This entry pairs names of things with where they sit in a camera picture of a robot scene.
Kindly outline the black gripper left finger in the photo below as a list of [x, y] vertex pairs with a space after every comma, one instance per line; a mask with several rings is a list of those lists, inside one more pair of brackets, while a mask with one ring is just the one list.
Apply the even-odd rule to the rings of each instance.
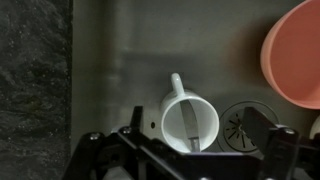
[[142, 127], [142, 119], [143, 119], [143, 107], [135, 106], [133, 109], [130, 127], [134, 130], [140, 131]]

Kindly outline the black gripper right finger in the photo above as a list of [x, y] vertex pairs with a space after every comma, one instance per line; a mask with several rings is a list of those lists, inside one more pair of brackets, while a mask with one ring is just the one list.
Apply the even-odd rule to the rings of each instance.
[[270, 139], [278, 129], [265, 115], [253, 107], [244, 109], [242, 128], [262, 154], [265, 153]]

